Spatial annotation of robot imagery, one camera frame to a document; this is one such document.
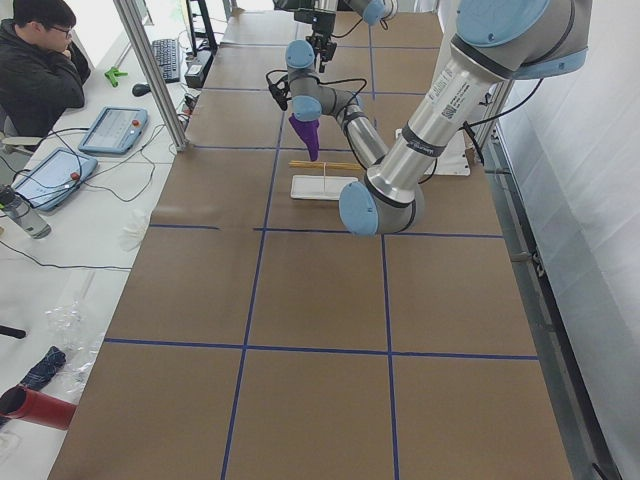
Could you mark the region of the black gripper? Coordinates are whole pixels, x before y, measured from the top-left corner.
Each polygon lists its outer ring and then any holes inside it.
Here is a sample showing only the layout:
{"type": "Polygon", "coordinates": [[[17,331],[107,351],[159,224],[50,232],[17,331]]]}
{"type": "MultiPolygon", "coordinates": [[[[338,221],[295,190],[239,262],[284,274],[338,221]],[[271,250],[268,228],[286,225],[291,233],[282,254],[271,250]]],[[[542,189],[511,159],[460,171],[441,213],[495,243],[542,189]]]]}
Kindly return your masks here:
{"type": "Polygon", "coordinates": [[[306,41],[313,49],[314,67],[320,71],[322,62],[331,61],[337,48],[333,41],[336,11],[303,8],[294,13],[294,19],[311,26],[312,33],[306,37],[306,41]]]}

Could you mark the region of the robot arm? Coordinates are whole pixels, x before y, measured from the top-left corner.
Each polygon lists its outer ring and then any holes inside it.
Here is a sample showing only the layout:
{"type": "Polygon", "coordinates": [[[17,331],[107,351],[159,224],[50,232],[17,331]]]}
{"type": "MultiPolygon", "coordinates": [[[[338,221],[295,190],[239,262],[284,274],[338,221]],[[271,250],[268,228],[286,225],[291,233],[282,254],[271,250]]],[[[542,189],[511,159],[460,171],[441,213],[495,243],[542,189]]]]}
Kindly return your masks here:
{"type": "Polygon", "coordinates": [[[292,12],[294,20],[308,24],[312,33],[305,37],[311,45],[315,63],[319,72],[325,71],[325,65],[333,59],[337,48],[336,39],[342,39],[351,34],[362,22],[369,26],[380,23],[387,25],[397,11],[396,1],[382,0],[353,0],[353,1],[313,1],[313,0],[276,0],[273,2],[275,10],[292,12]],[[357,13],[360,19],[343,34],[335,34],[335,22],[340,5],[357,13]]]}
{"type": "Polygon", "coordinates": [[[310,37],[286,49],[291,124],[317,157],[317,124],[333,117],[365,173],[339,197],[344,226],[356,235],[404,231],[421,216],[420,179],[462,129],[489,88],[508,80],[543,79],[578,70],[588,51],[589,1],[462,1],[450,40],[451,57],[392,147],[387,147],[354,93],[321,83],[315,66],[335,49],[335,8],[285,2],[310,37]]]}

